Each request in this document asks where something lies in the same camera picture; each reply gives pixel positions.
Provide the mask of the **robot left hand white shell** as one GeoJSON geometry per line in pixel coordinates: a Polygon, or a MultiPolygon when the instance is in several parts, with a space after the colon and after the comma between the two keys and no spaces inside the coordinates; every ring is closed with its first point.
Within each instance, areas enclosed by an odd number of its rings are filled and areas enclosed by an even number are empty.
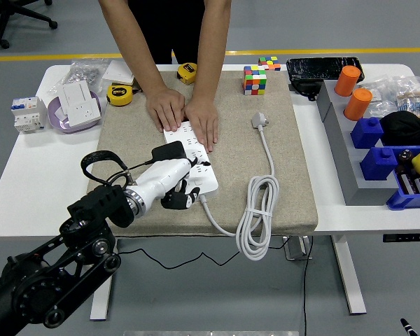
{"type": "Polygon", "coordinates": [[[134,185],[124,189],[127,201],[139,218],[155,200],[162,200],[167,209],[187,209],[199,195],[214,193],[218,182],[208,162],[197,158],[157,161],[138,177],[134,185]]]}

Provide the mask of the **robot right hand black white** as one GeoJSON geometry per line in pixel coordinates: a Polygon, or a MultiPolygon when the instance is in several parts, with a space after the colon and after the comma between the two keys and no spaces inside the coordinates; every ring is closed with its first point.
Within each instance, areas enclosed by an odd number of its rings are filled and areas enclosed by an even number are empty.
{"type": "Polygon", "coordinates": [[[405,318],[401,318],[400,322],[408,336],[418,336],[417,331],[413,329],[412,325],[405,318]]]}

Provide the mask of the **person's left hand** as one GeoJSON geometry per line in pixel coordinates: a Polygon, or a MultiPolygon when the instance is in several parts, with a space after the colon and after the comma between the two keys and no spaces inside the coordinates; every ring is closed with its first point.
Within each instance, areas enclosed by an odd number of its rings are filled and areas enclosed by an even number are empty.
{"type": "Polygon", "coordinates": [[[184,106],[183,112],[192,125],[197,140],[207,153],[212,152],[218,141],[218,111],[214,101],[193,97],[184,106]]]}

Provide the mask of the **person's right hand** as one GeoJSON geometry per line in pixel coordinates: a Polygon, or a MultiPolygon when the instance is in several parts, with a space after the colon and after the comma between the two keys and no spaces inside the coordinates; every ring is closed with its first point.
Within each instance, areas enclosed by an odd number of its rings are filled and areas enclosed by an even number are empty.
{"type": "Polygon", "coordinates": [[[181,126],[185,106],[185,97],[181,93],[164,87],[146,93],[146,98],[147,111],[160,132],[175,132],[181,126]]]}

